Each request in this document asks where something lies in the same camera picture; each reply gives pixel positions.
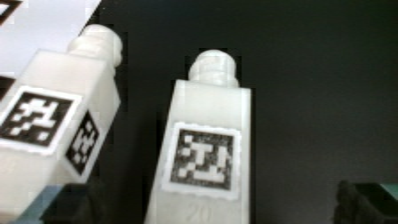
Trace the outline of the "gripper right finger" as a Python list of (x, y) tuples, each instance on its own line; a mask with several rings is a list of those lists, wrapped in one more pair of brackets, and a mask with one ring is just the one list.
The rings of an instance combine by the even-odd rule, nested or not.
[(337, 184), (334, 224), (398, 224), (398, 183)]

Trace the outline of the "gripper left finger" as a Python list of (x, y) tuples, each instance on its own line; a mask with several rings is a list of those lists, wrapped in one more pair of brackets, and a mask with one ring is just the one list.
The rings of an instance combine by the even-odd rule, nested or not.
[(67, 184), (40, 215), (42, 224), (104, 224), (104, 220), (101, 185)]

